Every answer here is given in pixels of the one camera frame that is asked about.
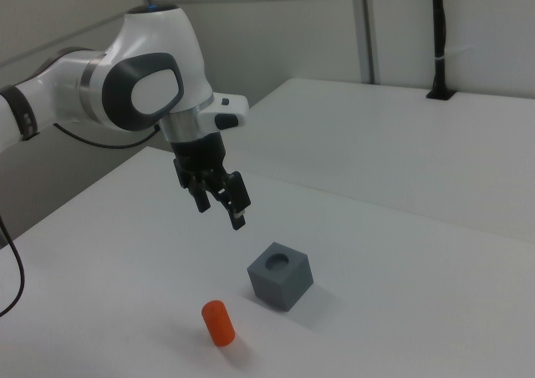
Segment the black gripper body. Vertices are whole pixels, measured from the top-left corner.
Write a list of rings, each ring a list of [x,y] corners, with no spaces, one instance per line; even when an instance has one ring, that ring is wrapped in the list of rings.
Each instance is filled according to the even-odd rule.
[[[223,166],[226,150],[218,132],[189,142],[171,142],[171,148],[181,186],[189,186],[193,177],[198,181],[221,181],[227,174]]]

